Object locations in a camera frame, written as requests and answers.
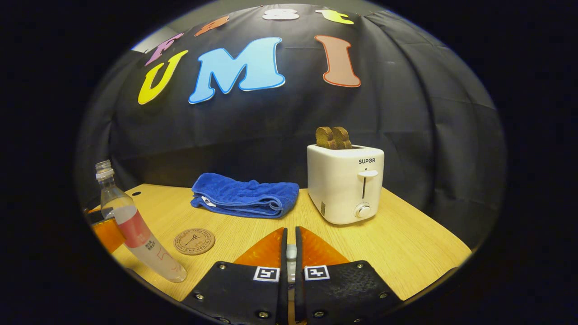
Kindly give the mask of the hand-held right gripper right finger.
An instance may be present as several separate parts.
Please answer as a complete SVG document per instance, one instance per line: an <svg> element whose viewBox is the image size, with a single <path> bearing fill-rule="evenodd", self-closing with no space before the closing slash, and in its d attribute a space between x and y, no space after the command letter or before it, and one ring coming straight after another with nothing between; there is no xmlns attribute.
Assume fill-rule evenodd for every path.
<svg viewBox="0 0 578 325"><path fill-rule="evenodd" d="M297 227L295 320L305 325L373 325L402 300L365 260L349 261Z"/></svg>

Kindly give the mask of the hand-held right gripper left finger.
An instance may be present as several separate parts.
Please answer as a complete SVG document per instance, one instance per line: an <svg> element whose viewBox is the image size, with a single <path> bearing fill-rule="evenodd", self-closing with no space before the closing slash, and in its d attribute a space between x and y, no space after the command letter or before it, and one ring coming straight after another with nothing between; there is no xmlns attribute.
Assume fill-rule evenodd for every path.
<svg viewBox="0 0 578 325"><path fill-rule="evenodd" d="M286 249L280 227L234 262L214 263L182 304L223 325L288 325Z"/></svg>

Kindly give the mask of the clear plastic water bottle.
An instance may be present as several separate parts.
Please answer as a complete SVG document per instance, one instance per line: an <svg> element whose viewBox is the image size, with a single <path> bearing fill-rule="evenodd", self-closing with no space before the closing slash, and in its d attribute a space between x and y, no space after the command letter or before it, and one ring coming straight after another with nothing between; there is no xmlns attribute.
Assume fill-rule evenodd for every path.
<svg viewBox="0 0 578 325"><path fill-rule="evenodd" d="M122 233L126 248L143 264L174 283L186 279L186 270L157 240L134 200L115 183L110 160L95 164L95 179L101 189L100 208L105 220L113 219Z"/></svg>

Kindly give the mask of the round brown coaster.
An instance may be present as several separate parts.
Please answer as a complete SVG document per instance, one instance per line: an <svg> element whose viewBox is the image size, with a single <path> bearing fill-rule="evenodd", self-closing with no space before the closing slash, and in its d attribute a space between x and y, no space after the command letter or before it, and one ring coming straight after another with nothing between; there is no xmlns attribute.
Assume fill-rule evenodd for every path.
<svg viewBox="0 0 578 325"><path fill-rule="evenodd" d="M176 250L184 255L201 255L215 245L215 235L204 228L191 228L182 231L173 240Z"/></svg>

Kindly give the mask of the blue folded towel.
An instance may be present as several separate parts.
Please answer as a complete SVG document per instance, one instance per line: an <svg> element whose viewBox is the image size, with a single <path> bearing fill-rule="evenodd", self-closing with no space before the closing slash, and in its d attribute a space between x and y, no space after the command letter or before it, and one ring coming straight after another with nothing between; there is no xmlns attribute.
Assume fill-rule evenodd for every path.
<svg viewBox="0 0 578 325"><path fill-rule="evenodd" d="M292 182L236 181L216 173L203 173L192 186L191 206L217 214L276 219L296 204L299 186Z"/></svg>

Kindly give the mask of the white toaster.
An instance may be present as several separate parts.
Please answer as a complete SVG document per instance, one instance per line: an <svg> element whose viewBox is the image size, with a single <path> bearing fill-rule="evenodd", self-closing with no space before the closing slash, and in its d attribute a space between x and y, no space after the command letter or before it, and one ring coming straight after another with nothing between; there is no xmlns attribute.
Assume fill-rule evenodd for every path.
<svg viewBox="0 0 578 325"><path fill-rule="evenodd" d="M384 175L384 151L353 146L306 148L308 193L327 222L346 225L375 216Z"/></svg>

